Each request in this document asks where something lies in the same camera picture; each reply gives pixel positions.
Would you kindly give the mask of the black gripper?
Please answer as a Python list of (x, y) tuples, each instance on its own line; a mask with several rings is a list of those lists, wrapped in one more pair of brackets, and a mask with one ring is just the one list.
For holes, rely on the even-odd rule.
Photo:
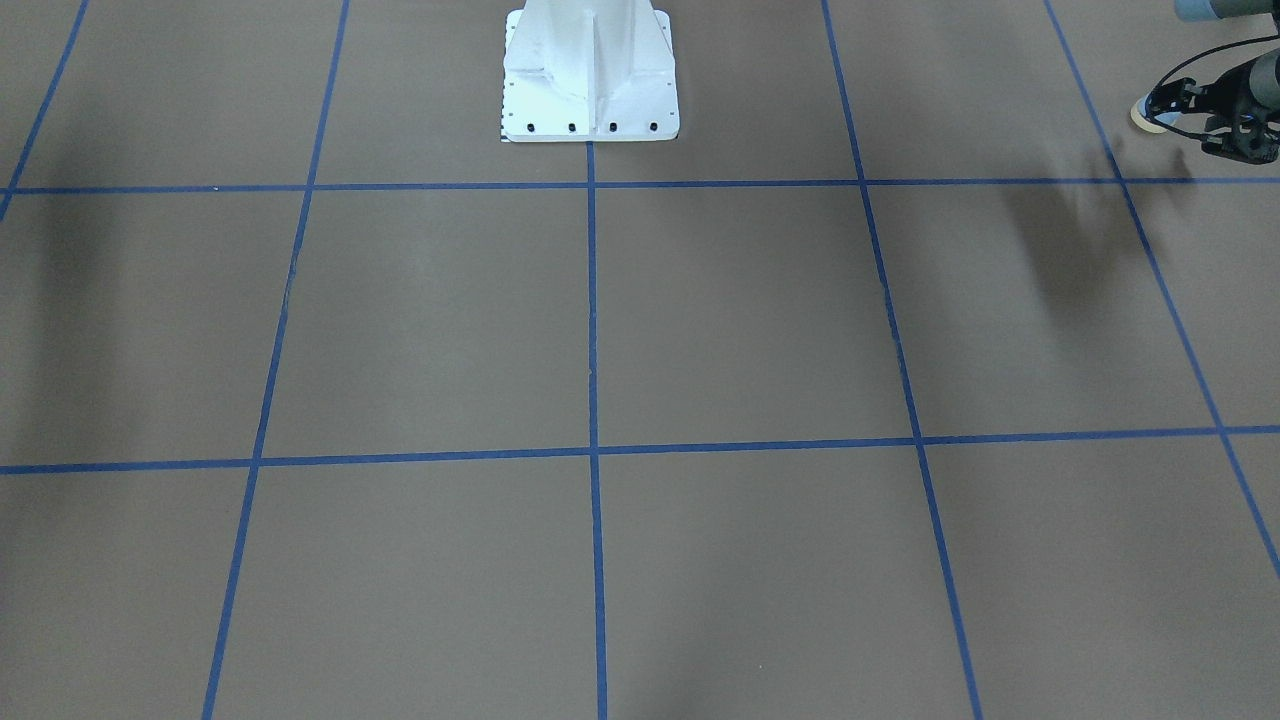
[(1277, 160), (1279, 51), (1272, 50), (1201, 87), (1193, 78), (1161, 83), (1149, 94), (1156, 106), (1183, 115), (1199, 111), (1208, 119), (1199, 140), (1202, 152), (1251, 165)]

